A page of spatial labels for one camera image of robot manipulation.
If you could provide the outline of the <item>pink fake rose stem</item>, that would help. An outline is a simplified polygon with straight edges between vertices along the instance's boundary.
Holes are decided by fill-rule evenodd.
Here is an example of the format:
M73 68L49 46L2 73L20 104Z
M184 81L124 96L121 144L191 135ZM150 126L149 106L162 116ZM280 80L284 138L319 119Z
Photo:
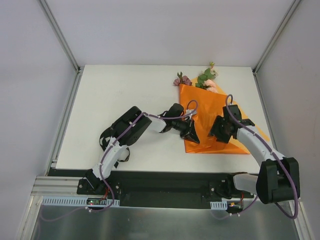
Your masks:
M215 84L215 82L211 79L208 79L206 81L204 81L203 83L203 87L207 90L210 91L212 93L218 93L217 90L217 85Z

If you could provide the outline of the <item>mauve fake rose stem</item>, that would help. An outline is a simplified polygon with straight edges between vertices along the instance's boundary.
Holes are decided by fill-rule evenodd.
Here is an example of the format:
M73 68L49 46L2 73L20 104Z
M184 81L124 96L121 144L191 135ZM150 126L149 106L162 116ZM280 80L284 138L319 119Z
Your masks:
M183 75L182 72L178 72L177 78L173 81L173 85L176 87L179 85L191 86L192 81L186 75Z

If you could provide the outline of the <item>white fake rose stem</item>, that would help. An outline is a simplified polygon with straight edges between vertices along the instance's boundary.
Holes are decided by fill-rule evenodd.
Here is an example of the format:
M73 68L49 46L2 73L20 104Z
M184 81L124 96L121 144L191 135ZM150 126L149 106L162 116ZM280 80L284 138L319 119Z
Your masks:
M215 80L218 76L217 71L215 70L215 63L210 62L209 67L206 68L202 73L199 74L199 76L196 78L195 87L204 89L203 83L206 80Z

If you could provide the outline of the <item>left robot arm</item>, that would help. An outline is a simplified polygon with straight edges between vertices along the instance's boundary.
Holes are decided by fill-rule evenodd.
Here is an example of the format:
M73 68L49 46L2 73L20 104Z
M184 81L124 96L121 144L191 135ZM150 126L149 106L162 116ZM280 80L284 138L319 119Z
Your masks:
M131 107L100 135L99 143L103 148L103 155L84 177L89 190L96 195L105 191L104 180L110 176L116 162L124 162L129 158L129 146L135 144L148 129L160 134L174 129L179 131L181 139L199 144L200 139L193 120L197 108L196 100L191 100L186 108L174 103L169 110L159 115L143 112L137 106Z

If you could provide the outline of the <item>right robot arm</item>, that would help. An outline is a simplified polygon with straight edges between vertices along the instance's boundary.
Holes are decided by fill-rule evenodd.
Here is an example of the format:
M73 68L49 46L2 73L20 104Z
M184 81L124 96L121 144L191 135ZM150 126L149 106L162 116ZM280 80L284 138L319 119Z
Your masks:
M297 201L300 197L299 163L273 149L258 133L250 119L243 119L238 105L223 107L208 134L218 142L227 144L235 138L243 144L259 165L259 173L228 174L217 189L225 198L237 197L242 191L257 195L264 204Z

